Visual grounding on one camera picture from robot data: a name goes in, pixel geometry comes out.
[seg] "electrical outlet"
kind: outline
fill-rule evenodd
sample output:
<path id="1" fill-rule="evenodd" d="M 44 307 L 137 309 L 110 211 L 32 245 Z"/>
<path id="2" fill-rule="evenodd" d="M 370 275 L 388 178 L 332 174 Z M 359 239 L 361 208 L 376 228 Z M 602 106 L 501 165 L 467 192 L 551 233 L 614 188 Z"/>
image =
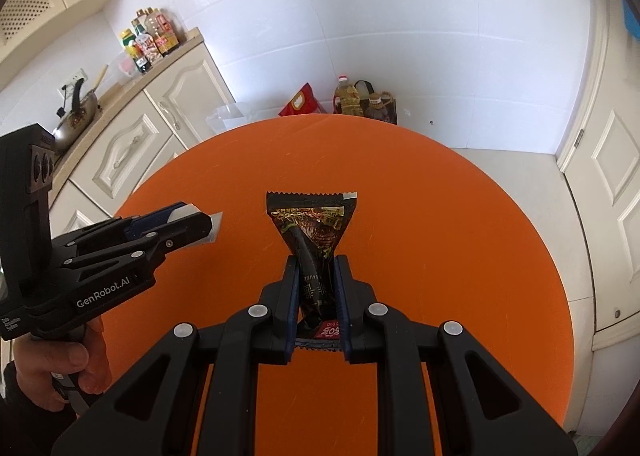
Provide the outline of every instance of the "electrical outlet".
<path id="1" fill-rule="evenodd" d="M 71 97 L 74 94 L 74 86 L 76 85 L 76 81 L 78 81 L 78 79 L 84 79 L 84 83 L 86 83 L 87 80 L 89 79 L 87 77 L 86 72 L 82 68 L 78 70 L 75 74 L 73 74 L 69 79 L 67 79 L 66 82 L 60 83 L 60 88 L 58 88 L 58 92 L 60 93 L 60 96 L 63 99 L 65 98 L 65 86 L 66 86 L 66 99 L 67 100 L 71 99 Z"/>

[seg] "orange round table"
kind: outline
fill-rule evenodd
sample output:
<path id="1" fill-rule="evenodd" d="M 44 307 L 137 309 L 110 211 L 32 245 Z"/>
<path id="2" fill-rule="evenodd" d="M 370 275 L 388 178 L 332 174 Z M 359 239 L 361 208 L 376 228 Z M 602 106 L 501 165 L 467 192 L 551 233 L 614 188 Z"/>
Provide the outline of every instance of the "orange round table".
<path id="1" fill-rule="evenodd" d="M 412 321 L 461 322 L 562 423 L 574 363 L 556 267 L 520 208 L 473 164 L 397 126 L 296 115 L 243 126 L 190 149 L 120 215 L 176 201 L 224 211 L 215 243 L 170 254 L 155 287 L 104 316 L 114 378 L 178 322 L 224 322 L 278 281 L 289 255 L 268 191 L 358 192 L 337 253 L 377 298 Z M 258 377 L 257 455 L 376 453 L 376 369 L 296 350 Z"/>

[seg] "red label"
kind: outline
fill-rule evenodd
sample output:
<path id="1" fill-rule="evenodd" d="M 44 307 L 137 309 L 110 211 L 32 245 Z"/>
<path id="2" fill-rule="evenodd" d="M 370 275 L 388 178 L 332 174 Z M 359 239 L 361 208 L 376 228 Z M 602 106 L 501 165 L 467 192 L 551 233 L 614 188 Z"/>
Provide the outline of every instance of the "red label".
<path id="1" fill-rule="evenodd" d="M 324 321 L 314 335 L 314 339 L 339 339 L 340 325 L 338 321 Z"/>

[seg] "black sleeve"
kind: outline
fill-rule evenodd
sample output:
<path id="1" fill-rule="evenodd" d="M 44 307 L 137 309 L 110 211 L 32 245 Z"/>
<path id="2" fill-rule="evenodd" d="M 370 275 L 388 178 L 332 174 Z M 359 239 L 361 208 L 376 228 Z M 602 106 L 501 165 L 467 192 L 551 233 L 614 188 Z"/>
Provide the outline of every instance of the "black sleeve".
<path id="1" fill-rule="evenodd" d="M 18 387 L 15 365 L 4 370 L 4 401 L 0 398 L 0 455 L 49 456 L 58 436 L 75 420 L 68 404 L 50 412 L 31 402 Z"/>

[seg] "red bag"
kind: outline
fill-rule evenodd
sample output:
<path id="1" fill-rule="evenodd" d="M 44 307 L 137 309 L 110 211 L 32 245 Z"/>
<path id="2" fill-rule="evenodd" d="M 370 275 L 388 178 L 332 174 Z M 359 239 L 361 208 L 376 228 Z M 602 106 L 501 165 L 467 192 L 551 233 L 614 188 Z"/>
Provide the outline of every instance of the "red bag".
<path id="1" fill-rule="evenodd" d="M 314 97 L 309 83 L 306 83 L 298 93 L 296 93 L 289 103 L 278 114 L 280 117 L 287 115 L 301 115 L 303 113 L 322 113 L 320 103 Z"/>

